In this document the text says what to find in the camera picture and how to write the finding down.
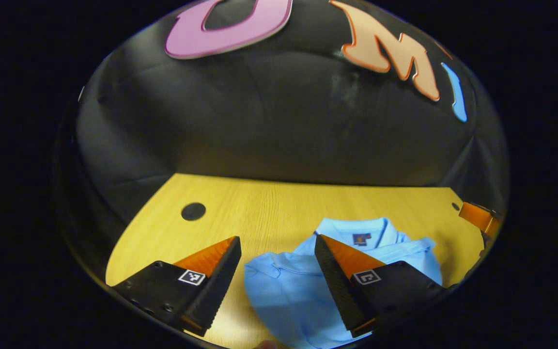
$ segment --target polo shirt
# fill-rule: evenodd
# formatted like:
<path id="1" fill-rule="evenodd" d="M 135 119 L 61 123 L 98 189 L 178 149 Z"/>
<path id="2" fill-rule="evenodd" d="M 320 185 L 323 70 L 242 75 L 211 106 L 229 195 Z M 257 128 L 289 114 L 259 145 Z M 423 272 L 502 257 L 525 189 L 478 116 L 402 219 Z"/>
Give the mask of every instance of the polo shirt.
<path id="1" fill-rule="evenodd" d="M 341 320 L 314 255 L 316 235 L 346 243 L 389 264 L 406 261 L 440 285 L 440 266 L 429 238 L 411 241 L 386 218 L 371 221 L 323 219 L 293 253 L 262 254 L 246 263 L 245 291 L 277 340 L 293 348 L 330 349 L 359 340 Z"/>

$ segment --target pink letter u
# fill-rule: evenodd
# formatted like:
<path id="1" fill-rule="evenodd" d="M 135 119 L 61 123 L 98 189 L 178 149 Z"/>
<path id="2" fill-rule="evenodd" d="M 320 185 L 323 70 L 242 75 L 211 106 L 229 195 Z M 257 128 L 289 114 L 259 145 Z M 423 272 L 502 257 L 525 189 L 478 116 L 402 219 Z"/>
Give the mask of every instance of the pink letter u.
<path id="1" fill-rule="evenodd" d="M 206 18 L 221 1 L 208 0 L 181 13 L 167 37 L 165 52 L 186 60 L 249 46 L 281 30 L 292 10 L 292 0 L 256 0 L 252 13 L 239 24 L 207 30 Z"/>

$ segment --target yellow table surface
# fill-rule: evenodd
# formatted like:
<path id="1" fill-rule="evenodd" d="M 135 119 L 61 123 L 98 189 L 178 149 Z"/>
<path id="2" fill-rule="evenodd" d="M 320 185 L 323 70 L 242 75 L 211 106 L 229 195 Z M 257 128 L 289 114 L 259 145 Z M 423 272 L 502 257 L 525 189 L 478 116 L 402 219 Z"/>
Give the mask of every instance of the yellow table surface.
<path id="1" fill-rule="evenodd" d="M 202 203 L 206 214 L 181 212 Z M 450 188 L 310 185 L 175 174 L 137 213 L 113 248 L 106 283 L 114 286 L 153 261 L 176 262 L 228 237 L 241 237 L 242 258 L 217 317 L 203 340 L 252 349 L 274 340 L 244 291 L 244 265 L 266 252 L 292 252 L 323 218 L 360 221 L 387 217 L 412 240 L 429 237 L 443 286 L 458 283 L 483 249 L 479 230 L 458 217 Z"/>

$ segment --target letter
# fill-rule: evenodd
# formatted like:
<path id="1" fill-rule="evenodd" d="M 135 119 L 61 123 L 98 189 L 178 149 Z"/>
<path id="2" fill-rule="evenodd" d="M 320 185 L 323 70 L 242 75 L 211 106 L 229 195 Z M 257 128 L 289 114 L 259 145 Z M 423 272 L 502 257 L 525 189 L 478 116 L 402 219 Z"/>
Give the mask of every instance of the letter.
<path id="1" fill-rule="evenodd" d="M 447 66 L 447 64 L 441 62 L 441 65 L 447 72 L 447 75 L 449 75 L 449 80 L 451 81 L 451 88 L 453 89 L 453 99 L 454 99 L 453 104 L 451 105 L 453 108 L 453 112 L 456 114 L 456 117 L 458 117 L 459 121 L 466 122 L 467 116 L 465 110 L 465 97 L 462 94 L 460 79 L 458 75 L 456 75 L 456 73 Z"/>
<path id="2" fill-rule="evenodd" d="M 178 15 L 167 37 L 165 53 L 186 60 L 249 46 L 280 31 L 292 11 L 292 0 L 256 0 L 252 13 L 242 22 L 208 30 L 206 19 L 221 1 L 208 0 Z"/>
<path id="3" fill-rule="evenodd" d="M 405 33 L 401 33 L 399 39 L 396 39 L 378 20 L 360 9 L 335 0 L 329 2 L 343 9 L 350 22 L 352 44 L 341 47 L 348 60 L 364 68 L 387 73 L 390 63 L 382 55 L 378 46 L 380 43 L 385 47 L 400 79 L 408 79 L 414 63 L 416 73 L 412 76 L 412 82 L 416 89 L 434 102 L 440 99 L 434 71 L 425 47 Z"/>

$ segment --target orange bracket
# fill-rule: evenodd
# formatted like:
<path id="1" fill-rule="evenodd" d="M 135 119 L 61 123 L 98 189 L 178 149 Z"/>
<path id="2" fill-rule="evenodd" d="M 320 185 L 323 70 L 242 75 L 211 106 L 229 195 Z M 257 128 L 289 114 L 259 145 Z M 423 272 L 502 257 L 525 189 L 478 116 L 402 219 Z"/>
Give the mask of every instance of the orange bracket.
<path id="1" fill-rule="evenodd" d="M 459 216 L 479 228 L 489 238 L 494 238 L 502 222 L 498 213 L 473 203 L 463 203 Z"/>

